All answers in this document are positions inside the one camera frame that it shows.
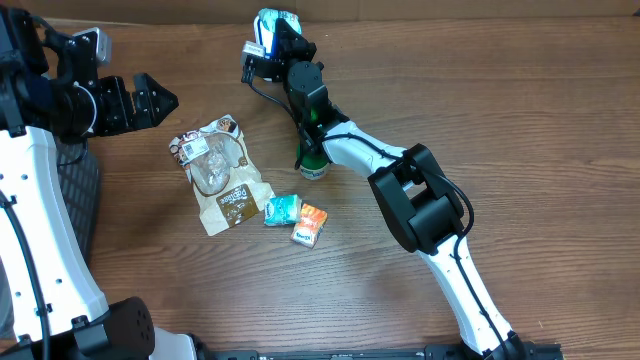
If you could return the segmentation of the teal white packet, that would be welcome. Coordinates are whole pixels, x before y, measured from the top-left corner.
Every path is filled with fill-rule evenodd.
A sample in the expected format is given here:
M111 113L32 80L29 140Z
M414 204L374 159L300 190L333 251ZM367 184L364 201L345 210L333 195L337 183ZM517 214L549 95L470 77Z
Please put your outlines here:
M302 33L299 17L285 10L263 8L258 12L258 28L264 32L275 32L276 21L284 19L298 34Z

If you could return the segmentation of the brown white snack pouch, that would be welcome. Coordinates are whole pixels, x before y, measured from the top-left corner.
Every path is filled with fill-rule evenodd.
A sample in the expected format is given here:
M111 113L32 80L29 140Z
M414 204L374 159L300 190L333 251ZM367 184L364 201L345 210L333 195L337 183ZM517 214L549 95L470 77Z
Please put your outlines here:
M251 161L244 134L227 114L176 136L169 152L184 169L199 205L199 218L214 236L264 210L274 197Z

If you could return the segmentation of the green lid spice jar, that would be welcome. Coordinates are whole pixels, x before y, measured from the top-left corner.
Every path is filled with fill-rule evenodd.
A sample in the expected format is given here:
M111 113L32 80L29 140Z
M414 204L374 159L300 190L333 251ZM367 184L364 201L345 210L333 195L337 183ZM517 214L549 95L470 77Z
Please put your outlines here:
M330 161L323 150L304 150L299 145L296 150L295 168L304 178L319 180L328 173Z

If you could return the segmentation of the teal box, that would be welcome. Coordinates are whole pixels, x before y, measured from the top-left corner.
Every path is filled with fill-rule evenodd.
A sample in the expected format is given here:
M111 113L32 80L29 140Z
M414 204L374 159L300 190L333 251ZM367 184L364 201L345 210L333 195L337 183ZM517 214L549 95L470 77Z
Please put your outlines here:
M298 195L271 198L265 203L264 223L267 226L292 225L300 221L302 199Z

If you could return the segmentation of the orange small box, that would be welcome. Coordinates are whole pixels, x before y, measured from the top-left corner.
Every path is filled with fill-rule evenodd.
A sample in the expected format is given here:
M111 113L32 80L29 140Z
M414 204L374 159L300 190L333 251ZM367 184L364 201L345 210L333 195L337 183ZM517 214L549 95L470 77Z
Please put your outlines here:
M297 244L313 248L328 219L328 213L310 204L304 203L301 208L300 221L295 224L291 240Z

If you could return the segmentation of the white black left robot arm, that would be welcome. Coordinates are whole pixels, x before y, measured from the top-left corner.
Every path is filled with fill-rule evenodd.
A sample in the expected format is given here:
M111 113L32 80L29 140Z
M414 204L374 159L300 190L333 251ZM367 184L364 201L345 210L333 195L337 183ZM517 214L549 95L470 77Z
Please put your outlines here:
M74 35L19 8L1 10L1 260L17 341L7 359L200 359L188 334L156 327L145 303L108 303L90 274L64 202L58 143L159 125L177 97L150 75L128 92L100 77L98 29Z

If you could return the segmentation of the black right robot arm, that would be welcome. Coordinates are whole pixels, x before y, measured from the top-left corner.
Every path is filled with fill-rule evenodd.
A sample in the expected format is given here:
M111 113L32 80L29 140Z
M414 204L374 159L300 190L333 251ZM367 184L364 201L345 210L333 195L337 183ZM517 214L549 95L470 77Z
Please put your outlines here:
M282 108L295 124L295 166L307 161L347 167L366 178L395 240L418 254L436 278L460 330L466 359L524 359L527 350L491 299L470 255L475 214L422 144L391 146L363 132L329 98L317 48L296 15L265 8L253 21L255 38L242 50L242 80L279 83Z

